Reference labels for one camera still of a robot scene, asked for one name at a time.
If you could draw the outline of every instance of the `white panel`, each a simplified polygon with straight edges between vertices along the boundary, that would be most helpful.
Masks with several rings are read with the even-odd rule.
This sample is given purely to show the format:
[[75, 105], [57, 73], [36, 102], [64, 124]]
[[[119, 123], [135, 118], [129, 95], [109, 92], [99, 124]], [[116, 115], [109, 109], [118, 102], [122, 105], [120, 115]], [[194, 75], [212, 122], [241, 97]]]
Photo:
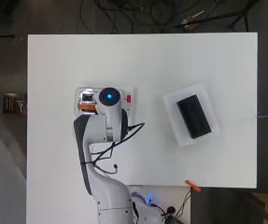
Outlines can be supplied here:
[[[116, 147], [125, 184], [255, 188], [257, 34], [30, 35], [27, 223], [97, 223], [72, 133], [85, 83], [136, 89], [145, 127]], [[179, 148], [163, 96], [205, 82], [221, 135]]]

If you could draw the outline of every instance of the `orange object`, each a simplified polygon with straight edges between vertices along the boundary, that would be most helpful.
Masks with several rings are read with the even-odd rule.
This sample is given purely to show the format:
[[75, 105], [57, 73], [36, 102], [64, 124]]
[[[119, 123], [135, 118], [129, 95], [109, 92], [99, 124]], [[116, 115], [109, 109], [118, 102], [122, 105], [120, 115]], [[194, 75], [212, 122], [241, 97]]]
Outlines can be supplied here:
[[186, 184], [190, 185], [191, 188], [193, 188], [194, 190], [196, 190], [197, 192], [200, 193], [201, 189], [197, 186], [195, 186], [194, 184], [192, 184], [189, 180], [186, 180]]
[[78, 105], [78, 109], [96, 110], [95, 105]]

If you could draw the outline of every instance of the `cable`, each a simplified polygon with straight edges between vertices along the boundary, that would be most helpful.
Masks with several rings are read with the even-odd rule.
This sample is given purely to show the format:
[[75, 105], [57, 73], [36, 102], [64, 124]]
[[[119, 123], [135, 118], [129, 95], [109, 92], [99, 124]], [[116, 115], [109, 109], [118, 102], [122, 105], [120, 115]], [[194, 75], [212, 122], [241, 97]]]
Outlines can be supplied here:
[[177, 213], [176, 213], [176, 218], [180, 218], [183, 214], [184, 211], [184, 206], [186, 205], [187, 200], [190, 198], [190, 190], [189, 192], [186, 194], [182, 205], [180, 206], [180, 208], [178, 209]]
[[112, 8], [105, 8], [105, 7], [102, 7], [99, 3], [99, 0], [94, 0], [94, 3], [99, 7], [101, 8], [102, 10], [104, 11], [115, 11], [115, 12], [119, 12], [120, 14], [122, 14], [131, 24], [131, 27], [132, 27], [132, 34], [134, 34], [134, 23], [133, 21], [131, 20], [131, 18], [128, 17], [128, 15], [126, 15], [124, 12], [120, 11], [120, 10], [117, 10], [117, 9], [112, 9]]
[[268, 118], [268, 115], [258, 115], [257, 118], [258, 119], [266, 119], [266, 118]]
[[215, 6], [210, 10], [210, 12], [207, 14], [205, 21], [202, 22], [197, 29], [199, 29], [205, 22], [207, 22], [208, 18], [210, 17], [210, 15], [217, 9], [217, 7], [219, 7], [220, 5], [224, 4], [225, 2], [227, 2], [228, 0], [215, 0]]
[[89, 30], [89, 32], [91, 34], [94, 35], [94, 32], [88, 27], [88, 25], [85, 23], [85, 21], [83, 20], [83, 17], [82, 17], [82, 14], [81, 14], [81, 9], [83, 8], [83, 4], [84, 4], [84, 1], [85, 0], [82, 0], [81, 3], [80, 3], [80, 7], [79, 7], [79, 17], [81, 19], [81, 22], [84, 24], [84, 26]]
[[114, 34], [114, 28], [116, 27], [115, 22], [116, 22], [116, 12], [114, 11], [114, 25], [112, 26], [111, 34]]
[[104, 174], [107, 174], [107, 175], [115, 175], [118, 172], [118, 166], [117, 166], [117, 164], [114, 164], [114, 168], [115, 168], [115, 171], [114, 172], [106, 171], [106, 170], [100, 168], [96, 164], [94, 165], [94, 167], [97, 168], [98, 170], [100, 170], [101, 172], [103, 172]]
[[95, 165], [98, 161], [101, 161], [101, 160], [106, 160], [106, 159], [110, 159], [110, 157], [106, 157], [106, 158], [102, 158], [109, 150], [111, 150], [111, 155], [112, 155], [112, 149], [114, 147], [117, 147], [118, 145], [126, 142], [127, 140], [131, 139], [135, 134], [137, 134], [143, 127], [144, 127], [145, 123], [140, 123], [138, 125], [136, 125], [135, 127], [139, 126], [139, 128], [137, 130], [135, 130], [130, 136], [122, 139], [121, 141], [119, 141], [118, 143], [115, 143], [113, 142], [112, 145], [110, 147], [108, 147], [106, 150], [104, 151], [101, 151], [98, 154], [98, 157], [94, 160], [94, 161], [85, 161], [85, 162], [82, 162], [81, 164], [89, 164], [89, 163], [92, 163], [93, 165]]
[[109, 15], [106, 13], [106, 11], [101, 7], [99, 0], [94, 0], [94, 3], [98, 6], [98, 8], [99, 8], [102, 12], [105, 13], [106, 17], [108, 18], [108, 20], [109, 20], [109, 21], [112, 23], [112, 25], [113, 25], [113, 30], [114, 30], [114, 28], [115, 28], [116, 32], [119, 34], [119, 30], [117, 29], [117, 27], [116, 27], [116, 25], [115, 25], [115, 22], [112, 21], [112, 19], [109, 17]]
[[137, 130], [135, 130], [130, 136], [128, 136], [127, 138], [124, 138], [123, 140], [121, 140], [121, 141], [119, 141], [118, 143], [116, 143], [114, 146], [111, 146], [111, 147], [107, 148], [106, 150], [104, 150], [103, 152], [101, 152], [101, 153], [99, 154], [99, 156], [96, 158], [96, 160], [93, 161], [93, 162], [90, 162], [90, 163], [95, 164], [95, 163], [97, 163], [99, 160], [102, 160], [101, 157], [102, 157], [103, 155], [105, 155], [110, 149], [112, 149], [113, 147], [117, 147], [118, 145], [120, 145], [120, 144], [126, 142], [127, 140], [131, 139], [136, 133], [138, 133], [138, 132], [144, 127], [144, 125], [145, 125], [145, 123], [141, 123], [141, 124], [139, 124], [140, 127], [139, 127]]
[[165, 212], [164, 212], [163, 209], [162, 209], [161, 207], [159, 207], [157, 204], [152, 203], [152, 204], [151, 204], [151, 207], [157, 207], [157, 208], [159, 208], [159, 209], [162, 211], [161, 215], [162, 215], [162, 216], [165, 216]]
[[192, 6], [186, 8], [186, 9], [180, 11], [180, 12], [178, 12], [175, 16], [173, 16], [173, 17], [171, 16], [170, 19], [168, 20], [168, 22], [166, 22], [165, 25], [163, 26], [163, 28], [162, 28], [162, 32], [165, 31], [165, 27], [167, 26], [167, 24], [170, 23], [174, 18], [176, 18], [176, 17], [179, 16], [180, 14], [185, 13], [185, 12], [189, 11], [190, 9], [196, 7], [196, 6], [198, 5], [198, 3], [200, 3], [200, 0], [198, 0], [197, 2], [195, 2]]

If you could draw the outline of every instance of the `small device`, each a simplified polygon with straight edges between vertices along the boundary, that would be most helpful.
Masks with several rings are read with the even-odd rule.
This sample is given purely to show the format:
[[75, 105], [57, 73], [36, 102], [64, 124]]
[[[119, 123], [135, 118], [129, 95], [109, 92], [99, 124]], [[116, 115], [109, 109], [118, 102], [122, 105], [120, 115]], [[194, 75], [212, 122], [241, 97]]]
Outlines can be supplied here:
[[[96, 98], [104, 88], [101, 87], [79, 87], [75, 94], [74, 111], [76, 117], [80, 115], [96, 115]], [[134, 88], [116, 89], [120, 94], [120, 105], [128, 116], [129, 125], [134, 124]], [[107, 100], [110, 102], [116, 99], [112, 94], [108, 95]]]
[[192, 95], [176, 104], [192, 139], [211, 133], [210, 126], [197, 95]]

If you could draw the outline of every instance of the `black box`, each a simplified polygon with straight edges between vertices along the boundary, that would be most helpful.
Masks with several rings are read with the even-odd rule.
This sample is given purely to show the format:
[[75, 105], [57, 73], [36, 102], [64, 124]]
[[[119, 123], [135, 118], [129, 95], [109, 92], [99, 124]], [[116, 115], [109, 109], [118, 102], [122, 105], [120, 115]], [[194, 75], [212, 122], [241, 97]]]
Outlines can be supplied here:
[[197, 95], [192, 95], [176, 103], [192, 139], [211, 133]]

